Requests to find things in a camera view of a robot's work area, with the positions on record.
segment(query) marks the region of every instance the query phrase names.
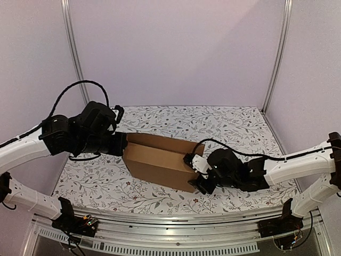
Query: floral pattern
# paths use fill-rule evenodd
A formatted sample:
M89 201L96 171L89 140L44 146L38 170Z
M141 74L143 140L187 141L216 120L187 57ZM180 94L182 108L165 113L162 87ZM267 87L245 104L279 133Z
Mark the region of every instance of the floral pattern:
M192 141L214 138L246 153L280 155L261 113L252 107L126 107L117 131ZM217 148L219 145L206 143L205 155ZM54 191L55 196L65 197L81 207L149 214L259 209L278 206L297 193L294 180L253 193L233 188L216 188L212 195L187 193L136 179L120 157L109 155L87 162L68 161Z

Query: box flap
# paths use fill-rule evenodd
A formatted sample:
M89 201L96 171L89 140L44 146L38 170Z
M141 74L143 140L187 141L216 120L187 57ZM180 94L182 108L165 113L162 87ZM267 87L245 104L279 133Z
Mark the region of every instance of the box flap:
M128 142L179 153L191 153L196 142L163 137L147 133L127 133ZM196 153L202 155L205 145L200 145Z
M159 148L152 148L129 142L126 147L123 160L135 161L167 169L194 173L183 161L184 154Z

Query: white wall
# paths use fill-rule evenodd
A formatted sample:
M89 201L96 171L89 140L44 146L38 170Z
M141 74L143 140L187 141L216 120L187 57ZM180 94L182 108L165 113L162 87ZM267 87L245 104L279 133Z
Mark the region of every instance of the white wall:
M294 1L289 36L268 117L284 148L294 152L341 133L341 2ZM300 180L306 188L316 177ZM320 207L341 252L341 200Z
M261 107L284 4L87 0L70 9L84 77L113 104Z
M0 1L0 141L32 128L50 112L59 93L76 80L60 1ZM75 88L56 113L78 114ZM23 184L51 194L65 155L38 159L11 171ZM32 214L0 205L0 255L18 256Z

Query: open box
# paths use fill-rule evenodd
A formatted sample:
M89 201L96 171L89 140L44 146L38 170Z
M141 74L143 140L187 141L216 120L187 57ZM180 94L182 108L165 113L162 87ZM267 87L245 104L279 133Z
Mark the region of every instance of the open box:
M191 193L196 190L188 181L198 174L183 162L196 142L146 133L128 133L127 141L123 161L133 177ZM204 147L200 145L196 154L202 156Z

